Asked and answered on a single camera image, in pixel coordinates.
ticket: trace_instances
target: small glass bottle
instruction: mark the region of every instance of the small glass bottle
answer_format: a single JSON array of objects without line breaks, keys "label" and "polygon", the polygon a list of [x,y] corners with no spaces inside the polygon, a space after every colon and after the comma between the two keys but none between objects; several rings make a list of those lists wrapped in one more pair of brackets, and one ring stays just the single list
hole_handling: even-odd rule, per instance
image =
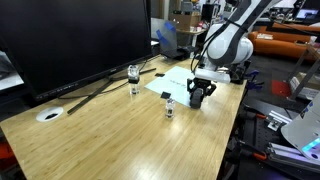
[{"label": "small glass bottle", "polygon": [[139,66],[137,65],[130,65],[128,67],[128,80],[130,86],[130,94],[139,94]]},{"label": "small glass bottle", "polygon": [[171,98],[167,99],[166,116],[168,118],[172,118],[173,117],[174,107],[175,107],[175,101],[173,99],[171,99]]}]

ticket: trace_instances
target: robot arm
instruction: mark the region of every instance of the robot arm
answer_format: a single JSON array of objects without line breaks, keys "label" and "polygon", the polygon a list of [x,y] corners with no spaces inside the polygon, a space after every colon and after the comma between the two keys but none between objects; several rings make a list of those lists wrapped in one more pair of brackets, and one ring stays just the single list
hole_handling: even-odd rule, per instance
[{"label": "robot arm", "polygon": [[200,108],[205,96],[210,96],[216,86],[211,81],[229,83],[229,74],[218,72],[219,67],[238,65],[250,58],[253,45],[246,37],[257,19],[264,11],[281,0],[243,0],[224,24],[210,27],[202,56],[205,54],[203,66],[195,70],[195,78],[188,80],[190,106]]}]

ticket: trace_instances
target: cardboard box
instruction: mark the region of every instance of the cardboard box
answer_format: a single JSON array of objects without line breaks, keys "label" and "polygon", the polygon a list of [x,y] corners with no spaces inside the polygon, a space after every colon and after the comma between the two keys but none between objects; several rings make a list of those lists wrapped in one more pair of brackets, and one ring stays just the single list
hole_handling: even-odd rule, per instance
[{"label": "cardboard box", "polygon": [[177,22],[177,29],[190,31],[190,26],[198,26],[201,21],[201,15],[172,14],[171,20]]},{"label": "cardboard box", "polygon": [[[295,77],[293,77],[290,80],[290,87],[292,92],[298,87],[298,85],[300,84],[300,82],[305,76],[306,76],[305,73],[299,72]],[[312,100],[313,98],[316,97],[316,95],[319,92],[320,92],[320,82],[316,80],[314,76],[312,76],[309,82],[302,88],[298,97]]]}]

